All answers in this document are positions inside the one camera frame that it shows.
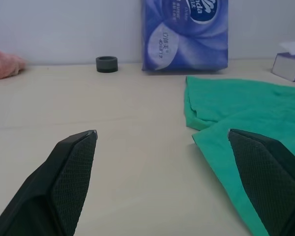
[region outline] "table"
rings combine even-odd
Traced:
[[[295,86],[272,60],[234,60],[198,74]],[[98,131],[76,236],[250,235],[185,126],[184,74],[121,64],[33,66],[0,81],[0,214],[56,143]]]

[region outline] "brand logo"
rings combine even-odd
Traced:
[[[199,24],[210,22],[217,11],[219,0],[186,0],[190,9],[191,19]]]

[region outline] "textured gripper pad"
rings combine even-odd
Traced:
[[[270,236],[288,235],[295,211],[295,180],[260,142],[229,133],[243,188]]]
[[[94,157],[93,138],[88,136],[74,146],[52,187],[52,203],[66,236],[74,235],[88,192]]]

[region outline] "green cloth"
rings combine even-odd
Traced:
[[[230,128],[280,140],[295,155],[295,88],[240,79],[187,77],[187,126],[193,139],[255,236],[268,236],[240,181],[227,139]]]

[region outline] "pink cloth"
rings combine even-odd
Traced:
[[[17,75],[25,67],[25,61],[18,56],[0,52],[0,79]]]

